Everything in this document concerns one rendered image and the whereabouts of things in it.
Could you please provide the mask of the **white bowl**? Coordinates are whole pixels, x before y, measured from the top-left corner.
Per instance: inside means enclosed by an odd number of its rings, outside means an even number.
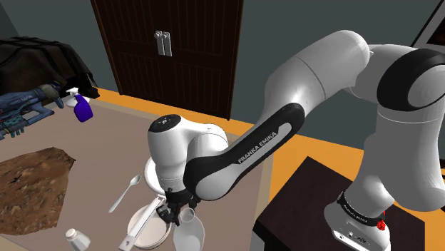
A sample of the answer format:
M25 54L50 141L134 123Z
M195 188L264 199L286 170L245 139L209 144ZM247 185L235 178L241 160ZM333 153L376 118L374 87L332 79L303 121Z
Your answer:
M146 223L134 246L141 250L152 250L163 244L167 236L170 234L171 224L165 223L153 211L152 218Z

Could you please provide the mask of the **white plate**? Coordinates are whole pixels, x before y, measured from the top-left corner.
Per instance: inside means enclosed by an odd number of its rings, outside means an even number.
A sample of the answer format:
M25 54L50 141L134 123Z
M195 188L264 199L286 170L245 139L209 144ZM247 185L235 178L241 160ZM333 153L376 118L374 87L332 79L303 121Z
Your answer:
M149 157L149 159L145 164L143 176L145 179L145 183L154 193L159 195L165 194L165 191L160 186L158 176L155 170L155 163L151 157Z

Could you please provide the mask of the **white flat kitchen tool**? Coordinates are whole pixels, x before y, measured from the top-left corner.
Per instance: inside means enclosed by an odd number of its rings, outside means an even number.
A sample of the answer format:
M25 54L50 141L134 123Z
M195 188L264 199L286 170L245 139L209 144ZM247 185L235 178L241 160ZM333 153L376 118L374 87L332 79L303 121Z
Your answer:
M143 211L142 215L135 222L134 226L131 228L131 231L126 235L122 243L119 245L118 249L120 251L131 251L134 246L140 232L145 227L146 223L149 219L152 218L153 213L156 211L156 208L159 207L165 198L162 195L158 195L150 205L146 207Z

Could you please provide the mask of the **black bag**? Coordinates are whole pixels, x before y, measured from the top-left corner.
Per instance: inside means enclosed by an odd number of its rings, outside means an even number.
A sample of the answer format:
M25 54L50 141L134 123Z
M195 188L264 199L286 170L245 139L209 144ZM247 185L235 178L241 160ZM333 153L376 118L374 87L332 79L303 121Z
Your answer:
M100 96L93 74L70 45L27 36L0 39L0 95L52 81L60 84L62 97L73 87L83 96Z

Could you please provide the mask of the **blue toy blaster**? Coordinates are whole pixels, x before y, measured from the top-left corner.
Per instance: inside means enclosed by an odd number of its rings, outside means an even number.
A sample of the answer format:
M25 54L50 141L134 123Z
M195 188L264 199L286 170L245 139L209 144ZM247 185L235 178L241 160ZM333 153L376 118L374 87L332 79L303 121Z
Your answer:
M30 91L11 92L0 96L0 140L9 134L12 138L30 126L54 114L42 102L50 99L64 108L60 97L60 84L56 81L40 85Z

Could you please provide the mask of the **framed wall picture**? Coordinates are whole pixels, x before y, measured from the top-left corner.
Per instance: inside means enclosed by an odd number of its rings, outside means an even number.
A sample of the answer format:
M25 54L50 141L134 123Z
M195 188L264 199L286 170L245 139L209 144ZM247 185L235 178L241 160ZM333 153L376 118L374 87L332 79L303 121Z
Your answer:
M441 22L445 19L445 0L441 0L437 7L433 10L427 22L423 25L411 47L414 48L430 48L432 50L445 53L445 46L428 43L433 33L437 30Z

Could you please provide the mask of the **dark wooden double door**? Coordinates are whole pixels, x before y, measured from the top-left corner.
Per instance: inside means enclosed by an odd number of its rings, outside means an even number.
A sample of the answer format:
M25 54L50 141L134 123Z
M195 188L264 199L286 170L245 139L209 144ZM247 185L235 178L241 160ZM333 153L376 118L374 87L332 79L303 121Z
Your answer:
M90 0L121 95L231 116L244 0Z

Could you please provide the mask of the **small white bottle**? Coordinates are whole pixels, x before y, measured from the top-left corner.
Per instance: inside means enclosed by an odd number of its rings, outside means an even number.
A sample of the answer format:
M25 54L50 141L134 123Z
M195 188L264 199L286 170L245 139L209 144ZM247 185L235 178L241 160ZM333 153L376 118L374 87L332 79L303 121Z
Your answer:
M65 236L74 251L86 251L91 243L86 235L74 228L67 230Z

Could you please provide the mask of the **dark robot stand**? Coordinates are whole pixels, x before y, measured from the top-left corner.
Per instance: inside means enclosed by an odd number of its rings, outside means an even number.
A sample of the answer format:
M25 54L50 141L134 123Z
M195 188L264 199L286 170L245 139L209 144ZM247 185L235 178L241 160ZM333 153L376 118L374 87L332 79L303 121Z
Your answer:
M251 251L354 251L334 238L324 208L351 180L308 157L262 211Z

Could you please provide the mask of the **brown rock slab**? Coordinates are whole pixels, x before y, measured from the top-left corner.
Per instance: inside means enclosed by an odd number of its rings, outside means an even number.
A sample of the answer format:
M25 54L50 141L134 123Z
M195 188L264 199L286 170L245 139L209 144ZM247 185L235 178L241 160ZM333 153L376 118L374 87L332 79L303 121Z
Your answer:
M0 234L56 227L75 159L46 148L0 162Z

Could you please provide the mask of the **silver spoon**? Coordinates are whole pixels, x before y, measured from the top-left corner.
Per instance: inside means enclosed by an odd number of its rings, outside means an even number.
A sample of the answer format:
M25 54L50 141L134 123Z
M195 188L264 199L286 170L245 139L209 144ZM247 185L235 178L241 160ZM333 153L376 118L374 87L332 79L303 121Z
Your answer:
M112 213L117 207L118 205L121 203L122 199L124 198L124 196L126 195L126 193L128 192L128 190L134 186L139 184L141 179L141 175L135 175L131 181L129 182L128 187L123 191L123 193L120 195L120 197L114 202L114 204L112 204L112 206L109 208L108 213Z

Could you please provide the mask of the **blue spray bottle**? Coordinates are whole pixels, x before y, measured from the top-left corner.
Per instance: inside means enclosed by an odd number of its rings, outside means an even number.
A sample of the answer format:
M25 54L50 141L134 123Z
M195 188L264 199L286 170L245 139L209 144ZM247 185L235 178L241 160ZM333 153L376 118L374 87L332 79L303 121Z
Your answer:
M78 88L70 88L66 91L70 98L66 101L66 105L73 108L73 112L78 121L83 123L93 117L93 111L89 105L90 98L82 96L78 92Z

